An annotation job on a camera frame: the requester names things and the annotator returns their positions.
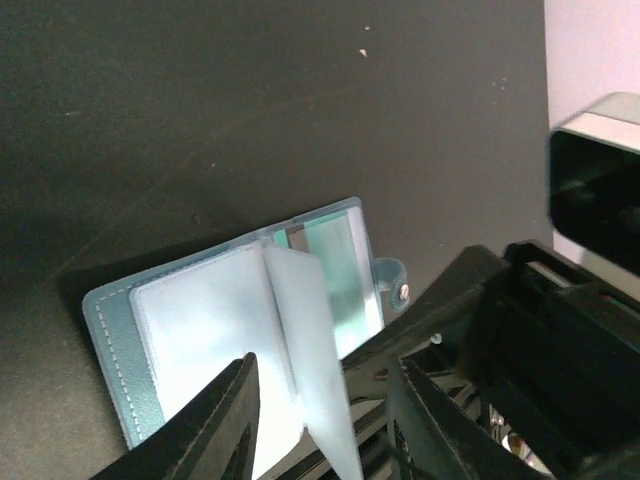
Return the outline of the teal VIP card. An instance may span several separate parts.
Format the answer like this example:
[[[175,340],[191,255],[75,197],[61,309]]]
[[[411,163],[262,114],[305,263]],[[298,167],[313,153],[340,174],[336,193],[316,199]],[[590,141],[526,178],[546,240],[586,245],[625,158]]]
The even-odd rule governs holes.
[[[274,242],[317,257],[333,313],[338,356],[343,359],[379,333],[383,316],[362,211],[357,207],[279,230]]]

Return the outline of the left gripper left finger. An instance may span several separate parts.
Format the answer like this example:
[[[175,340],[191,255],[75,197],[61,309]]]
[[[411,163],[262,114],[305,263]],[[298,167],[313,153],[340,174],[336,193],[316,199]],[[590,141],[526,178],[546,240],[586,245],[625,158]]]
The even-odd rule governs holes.
[[[96,479],[250,479],[260,413],[256,355],[232,361],[156,433]]]

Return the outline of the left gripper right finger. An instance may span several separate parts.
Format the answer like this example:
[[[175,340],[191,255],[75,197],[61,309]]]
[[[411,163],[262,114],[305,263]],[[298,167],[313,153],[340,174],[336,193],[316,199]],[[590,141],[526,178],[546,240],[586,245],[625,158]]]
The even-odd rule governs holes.
[[[412,361],[388,370],[394,479],[544,479],[497,443]]]

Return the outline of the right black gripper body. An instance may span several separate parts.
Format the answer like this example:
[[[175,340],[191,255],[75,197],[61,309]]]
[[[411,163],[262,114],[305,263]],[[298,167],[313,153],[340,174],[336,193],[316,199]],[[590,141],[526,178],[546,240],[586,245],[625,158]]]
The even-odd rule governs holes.
[[[638,302],[536,242],[503,256],[474,245],[459,258],[482,288],[470,377],[544,464],[494,446],[482,456],[489,477],[637,478]]]

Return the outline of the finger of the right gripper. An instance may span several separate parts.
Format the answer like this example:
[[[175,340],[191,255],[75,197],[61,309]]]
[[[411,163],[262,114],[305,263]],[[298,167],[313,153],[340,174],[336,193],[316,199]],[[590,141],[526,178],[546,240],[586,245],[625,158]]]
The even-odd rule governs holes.
[[[474,312],[487,282],[505,272],[505,261],[488,248],[465,248],[396,320],[342,361],[350,400],[386,395],[383,371],[395,357],[425,343],[445,327]]]

